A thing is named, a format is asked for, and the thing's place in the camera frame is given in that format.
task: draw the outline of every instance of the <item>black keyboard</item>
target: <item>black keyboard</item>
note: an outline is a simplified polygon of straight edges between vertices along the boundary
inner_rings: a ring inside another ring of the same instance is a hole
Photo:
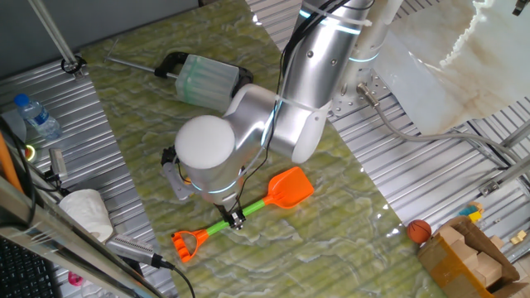
[[[0,297],[57,298],[51,263],[0,238]]]

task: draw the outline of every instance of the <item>table surface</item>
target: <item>table surface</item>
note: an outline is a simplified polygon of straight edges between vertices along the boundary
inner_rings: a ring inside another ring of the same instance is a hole
[[[184,51],[246,67],[255,83],[276,89],[280,53],[240,0],[222,0],[120,37],[113,55],[156,67]],[[315,155],[301,165],[316,192],[294,209],[268,206],[245,228],[211,237],[195,258],[178,261],[171,233],[219,220],[198,196],[180,202],[161,174],[161,150],[180,126],[203,114],[176,100],[174,80],[103,57],[113,41],[82,51],[128,169],[165,258],[191,280],[197,296],[443,296],[416,259],[417,246],[337,131],[327,125]],[[268,181],[293,164],[270,154],[250,179],[244,205],[261,199]],[[181,295],[190,296],[179,276]]]

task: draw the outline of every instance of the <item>toy shovel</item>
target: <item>toy shovel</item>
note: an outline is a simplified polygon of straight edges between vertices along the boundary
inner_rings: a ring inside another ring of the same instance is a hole
[[[274,176],[268,184],[267,196],[258,202],[245,207],[243,209],[243,215],[245,217],[249,216],[268,204],[275,204],[278,207],[290,209],[312,195],[313,191],[313,186],[304,172],[301,168],[295,166],[288,171],[284,171],[280,175]],[[188,262],[197,253],[200,245],[202,245],[209,236],[228,226],[229,224],[227,222],[220,221],[207,229],[201,229],[194,232],[180,231],[174,233],[171,235],[171,238],[181,260],[183,262]],[[189,234],[195,237],[196,245],[194,252],[190,252],[184,243],[182,234]]]

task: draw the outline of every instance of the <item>green shovel handle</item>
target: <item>green shovel handle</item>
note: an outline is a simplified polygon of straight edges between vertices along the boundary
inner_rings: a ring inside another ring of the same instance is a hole
[[[255,211],[260,210],[261,208],[265,207],[265,202],[263,200],[259,200],[258,202],[251,204],[245,208],[243,208],[243,215],[249,216],[250,214],[254,213]],[[206,232],[208,233],[208,236],[211,236],[218,231],[222,230],[223,228],[226,228],[229,226],[229,223],[225,222],[224,220],[214,224],[213,226],[206,229]]]

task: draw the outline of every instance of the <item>corrugated metal panel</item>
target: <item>corrugated metal panel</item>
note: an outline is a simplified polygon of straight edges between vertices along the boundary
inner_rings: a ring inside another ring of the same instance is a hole
[[[439,1],[404,0],[396,18],[408,16]],[[248,4],[282,50],[292,33],[301,0],[249,0]],[[481,196],[477,189],[501,171],[468,142],[405,142],[395,137],[366,103],[352,104],[354,109],[351,113],[342,117],[332,116],[330,121],[404,223],[425,219],[436,228],[470,201],[476,200],[486,209],[483,230],[508,242],[504,251],[511,247],[509,239],[519,229],[530,228],[530,204],[517,181],[486,198]],[[393,95],[384,95],[381,105],[396,127],[406,133],[419,134]],[[500,142],[530,119],[529,111],[530,100],[524,99],[471,125],[481,128],[485,136]],[[469,125],[456,129],[474,132]],[[530,152],[530,139],[522,144],[514,150],[524,157]]]
[[[117,233],[157,246],[90,77],[76,81],[55,62],[5,79],[0,82],[3,111],[15,108],[12,99],[19,93],[26,93],[43,103],[63,129],[61,138],[51,142],[38,136],[34,129],[28,129],[26,142],[37,149],[35,165],[41,171],[47,171],[50,168],[48,149],[62,149],[68,170],[63,186],[69,190],[97,190]],[[176,295],[168,270],[147,265],[142,270],[146,279],[160,291],[168,296]],[[68,283],[65,269],[57,267],[55,273],[64,297],[80,297],[79,287]]]

